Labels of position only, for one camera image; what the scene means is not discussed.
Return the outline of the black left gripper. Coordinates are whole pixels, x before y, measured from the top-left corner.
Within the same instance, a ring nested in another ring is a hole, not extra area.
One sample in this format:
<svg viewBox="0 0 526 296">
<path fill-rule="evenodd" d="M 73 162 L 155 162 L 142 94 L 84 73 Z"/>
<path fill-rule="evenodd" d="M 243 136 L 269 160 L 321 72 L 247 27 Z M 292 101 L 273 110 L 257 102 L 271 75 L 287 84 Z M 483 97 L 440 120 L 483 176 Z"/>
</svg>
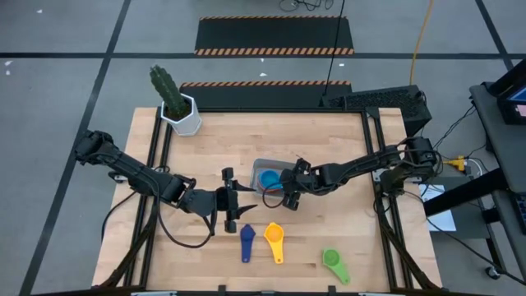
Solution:
<svg viewBox="0 0 526 296">
<path fill-rule="evenodd" d="M 237 191 L 254 192 L 255 189 L 245 187 L 238 180 L 235 180 L 231 167 L 222 169 L 221 173 L 224 185 L 215 190 L 217 211 L 225 212 L 224 230 L 227 233 L 234 234 L 237 232 L 235 219 L 240 219 L 242 214 L 256 207 L 256 204 L 238 207 Z"/>
</svg>

